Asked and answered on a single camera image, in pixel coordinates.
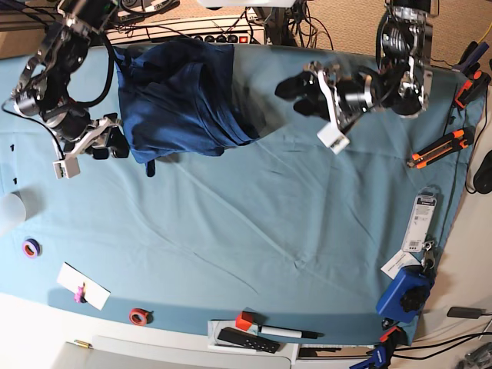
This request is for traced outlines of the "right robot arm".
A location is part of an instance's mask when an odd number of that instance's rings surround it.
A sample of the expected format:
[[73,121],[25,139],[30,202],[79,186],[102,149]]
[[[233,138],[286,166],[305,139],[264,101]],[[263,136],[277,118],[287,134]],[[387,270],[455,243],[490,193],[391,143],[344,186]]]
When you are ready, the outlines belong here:
[[[41,125],[60,160],[84,153],[96,160],[129,156],[117,114],[92,119],[88,111],[104,101],[111,87],[116,57],[105,26],[117,10],[117,1],[58,2],[60,19],[48,27],[12,91],[10,115]],[[94,41],[100,41],[108,53],[105,85],[95,99],[76,101],[68,93],[68,84]]]

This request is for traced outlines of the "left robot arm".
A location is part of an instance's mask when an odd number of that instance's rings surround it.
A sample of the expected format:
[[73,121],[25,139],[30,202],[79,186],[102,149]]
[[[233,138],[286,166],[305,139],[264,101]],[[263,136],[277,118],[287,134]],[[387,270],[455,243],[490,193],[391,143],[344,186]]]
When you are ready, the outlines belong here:
[[340,62],[312,61],[281,81],[277,97],[304,116],[335,123],[347,134],[366,113],[390,109],[415,118],[428,106],[433,26],[430,1],[387,1],[377,27],[376,67],[347,68]]

